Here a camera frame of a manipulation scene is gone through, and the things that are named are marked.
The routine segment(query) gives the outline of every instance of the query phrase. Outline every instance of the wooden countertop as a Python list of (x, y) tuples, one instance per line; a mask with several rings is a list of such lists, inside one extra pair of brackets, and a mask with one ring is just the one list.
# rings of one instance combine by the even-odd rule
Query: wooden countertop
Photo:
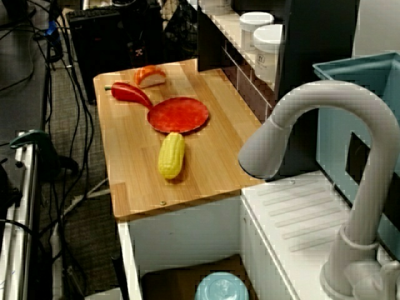
[(263, 183), (248, 176), (238, 153), (261, 125), (220, 69), (197, 72), (195, 59), (161, 65), (167, 82), (143, 91), (153, 104), (176, 96), (200, 100), (209, 109), (207, 123), (185, 135), (185, 156), (178, 177), (158, 173), (158, 155), (165, 134), (146, 120), (148, 110), (115, 100), (104, 86), (132, 83), (134, 70), (94, 78), (104, 153), (116, 219), (129, 221), (240, 194)]

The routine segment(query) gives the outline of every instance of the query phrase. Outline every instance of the toy red pepper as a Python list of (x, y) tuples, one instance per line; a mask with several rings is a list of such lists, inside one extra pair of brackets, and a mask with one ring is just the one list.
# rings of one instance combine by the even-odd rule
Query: toy red pepper
[(111, 87), (106, 86), (105, 89), (110, 89), (112, 96), (117, 100), (137, 102), (146, 106), (148, 109), (153, 107), (150, 99), (143, 91), (128, 83), (115, 82)]

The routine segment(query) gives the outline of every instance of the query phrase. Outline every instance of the white container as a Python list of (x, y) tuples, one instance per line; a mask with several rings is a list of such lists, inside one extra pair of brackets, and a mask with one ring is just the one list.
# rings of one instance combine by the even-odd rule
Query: white container
[(231, 0), (201, 0), (199, 5), (204, 14), (213, 16), (229, 14), (231, 10)]
[(267, 12), (247, 12), (239, 18), (241, 29), (241, 49), (250, 52), (255, 51), (253, 43), (253, 33), (257, 28), (265, 25), (274, 24), (274, 16)]
[(266, 83), (275, 81), (283, 26), (280, 24), (263, 26), (254, 32), (256, 48), (255, 75)]

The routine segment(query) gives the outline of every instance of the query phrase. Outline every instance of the toy bread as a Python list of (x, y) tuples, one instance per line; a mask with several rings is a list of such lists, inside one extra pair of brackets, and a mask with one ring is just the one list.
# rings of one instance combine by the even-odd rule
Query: toy bread
[(139, 88), (165, 83), (165, 72), (159, 66), (148, 65), (137, 69), (134, 82)]

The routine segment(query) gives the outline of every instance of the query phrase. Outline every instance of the gray faucet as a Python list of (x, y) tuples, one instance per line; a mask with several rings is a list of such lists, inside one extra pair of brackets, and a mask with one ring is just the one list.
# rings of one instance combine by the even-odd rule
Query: gray faucet
[(343, 81), (317, 81), (293, 89), (246, 141), (239, 163), (250, 175), (272, 178), (278, 171), (292, 126), (319, 107), (341, 108), (364, 121), (372, 147), (350, 217), (340, 228), (321, 270), (321, 286), (334, 300), (395, 300), (400, 264), (381, 267), (376, 241), (384, 202), (400, 152), (400, 127), (390, 108), (371, 91)]

